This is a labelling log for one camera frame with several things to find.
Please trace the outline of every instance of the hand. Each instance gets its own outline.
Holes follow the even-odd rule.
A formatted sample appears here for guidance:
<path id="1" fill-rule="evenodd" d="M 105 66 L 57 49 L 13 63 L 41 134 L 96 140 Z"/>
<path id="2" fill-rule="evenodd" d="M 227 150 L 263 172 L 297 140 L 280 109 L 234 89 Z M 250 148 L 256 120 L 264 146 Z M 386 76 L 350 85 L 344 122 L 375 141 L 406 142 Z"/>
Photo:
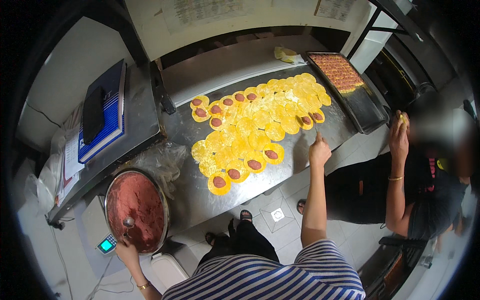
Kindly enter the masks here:
<path id="1" fill-rule="evenodd" d="M 118 241 L 115 252 L 130 272 L 132 272 L 132 270 L 140 269 L 140 258 L 138 256 L 137 248 L 135 248 L 135 245 L 131 244 L 127 239 Z"/>
<path id="2" fill-rule="evenodd" d="M 323 168 L 330 156 L 332 156 L 332 151 L 330 151 L 327 140 L 322 137 L 320 132 L 317 132 L 315 142 L 308 151 L 311 168 Z"/>
<path id="3" fill-rule="evenodd" d="M 388 145 L 390 146 L 390 153 L 392 155 L 392 162 L 404 163 L 408 155 L 408 138 L 407 129 L 409 128 L 409 121 L 407 113 L 396 111 L 396 118 L 392 121 L 390 126 L 390 133 Z"/>

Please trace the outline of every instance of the woman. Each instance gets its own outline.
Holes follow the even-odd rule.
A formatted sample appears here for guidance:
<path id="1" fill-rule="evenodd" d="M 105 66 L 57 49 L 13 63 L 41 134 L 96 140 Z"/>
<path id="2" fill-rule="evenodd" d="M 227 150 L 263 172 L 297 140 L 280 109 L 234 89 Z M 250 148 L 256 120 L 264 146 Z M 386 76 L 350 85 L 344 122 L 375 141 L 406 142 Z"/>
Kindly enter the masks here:
<path id="1" fill-rule="evenodd" d="M 397 234 L 427 240 L 461 224 L 458 212 L 472 170 L 458 169 L 460 176 L 448 174 L 436 159 L 409 145 L 409 136 L 408 116 L 397 111 L 390 127 L 389 153 L 325 178 L 329 219 L 385 223 Z M 468 157 L 461 155 L 456 162 L 471 167 Z M 300 213 L 304 203 L 298 203 Z"/>
<path id="2" fill-rule="evenodd" d="M 212 250 L 193 276 L 167 289 L 163 299 L 364 299 L 357 272 L 326 239 L 324 164 L 330 156 L 326 140 L 317 133 L 309 151 L 311 184 L 300 236 L 303 249 L 294 264 L 278 262 L 274 247 L 244 210 L 231 239 L 206 235 Z M 145 299 L 162 299 L 143 275 L 135 247 L 119 242 L 116 252 Z"/>

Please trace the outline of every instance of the blue striped shirt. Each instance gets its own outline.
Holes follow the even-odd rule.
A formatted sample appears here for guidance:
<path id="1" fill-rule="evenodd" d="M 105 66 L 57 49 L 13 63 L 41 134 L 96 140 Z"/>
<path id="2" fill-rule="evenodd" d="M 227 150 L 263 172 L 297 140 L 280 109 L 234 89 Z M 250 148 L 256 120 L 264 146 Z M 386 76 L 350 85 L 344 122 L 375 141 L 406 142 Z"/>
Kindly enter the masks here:
<path id="1" fill-rule="evenodd" d="M 360 278 L 331 240 L 303 248 L 294 264 L 239 254 L 210 259 L 163 300 L 364 299 Z"/>

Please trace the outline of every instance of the gold bracelet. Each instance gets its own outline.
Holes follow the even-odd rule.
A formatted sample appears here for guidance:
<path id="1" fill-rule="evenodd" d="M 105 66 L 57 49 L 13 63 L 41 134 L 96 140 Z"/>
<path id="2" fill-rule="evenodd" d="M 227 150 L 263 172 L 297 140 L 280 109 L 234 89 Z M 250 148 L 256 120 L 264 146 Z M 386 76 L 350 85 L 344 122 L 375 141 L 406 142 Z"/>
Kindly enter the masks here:
<path id="1" fill-rule="evenodd" d="M 147 284 L 142 285 L 141 287 L 137 286 L 137 288 L 138 288 L 139 290 L 142 290 L 142 289 L 146 289 L 147 287 L 149 287 L 149 286 L 151 286 L 151 285 L 152 285 L 152 283 L 151 283 L 150 281 L 148 281 Z"/>
<path id="2" fill-rule="evenodd" d="M 397 181 L 397 180 L 403 179 L 403 177 L 404 177 L 404 176 L 401 176 L 401 177 L 393 177 L 393 178 L 392 178 L 392 177 L 388 176 L 388 180 L 390 180 L 390 181 Z"/>

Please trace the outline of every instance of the smartphone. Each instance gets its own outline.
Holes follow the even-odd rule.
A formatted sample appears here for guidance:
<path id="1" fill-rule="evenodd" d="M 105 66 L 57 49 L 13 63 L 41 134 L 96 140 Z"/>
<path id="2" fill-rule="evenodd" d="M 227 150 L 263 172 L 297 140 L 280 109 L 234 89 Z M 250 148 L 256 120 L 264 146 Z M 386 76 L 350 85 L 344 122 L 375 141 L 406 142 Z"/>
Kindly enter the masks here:
<path id="1" fill-rule="evenodd" d="M 85 99 L 82 115 L 85 145 L 90 144 L 105 126 L 105 118 L 103 116 L 104 101 L 105 92 L 101 86 L 97 87 L 93 93 Z"/>

